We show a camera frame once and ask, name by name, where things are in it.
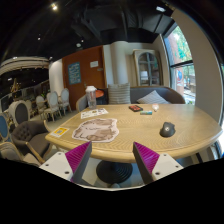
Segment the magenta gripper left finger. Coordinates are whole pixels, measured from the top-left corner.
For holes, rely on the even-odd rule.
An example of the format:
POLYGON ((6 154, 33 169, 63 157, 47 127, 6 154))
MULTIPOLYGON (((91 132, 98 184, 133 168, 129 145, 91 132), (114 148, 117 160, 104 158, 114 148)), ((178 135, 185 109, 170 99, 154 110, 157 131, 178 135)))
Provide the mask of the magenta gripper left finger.
POLYGON ((72 169, 74 183, 80 183, 83 173, 92 152, 92 142, 86 142, 78 147, 70 150, 65 154, 66 159, 72 169))

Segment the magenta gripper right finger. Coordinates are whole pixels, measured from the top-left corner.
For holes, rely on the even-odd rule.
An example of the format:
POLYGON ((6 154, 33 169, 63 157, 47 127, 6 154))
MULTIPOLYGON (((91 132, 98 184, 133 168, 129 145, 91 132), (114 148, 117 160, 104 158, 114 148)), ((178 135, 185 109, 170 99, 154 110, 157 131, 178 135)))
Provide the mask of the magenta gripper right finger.
POLYGON ((137 142, 133 143, 133 154, 143 182, 145 184, 151 183, 153 181, 152 171, 160 155, 137 142))

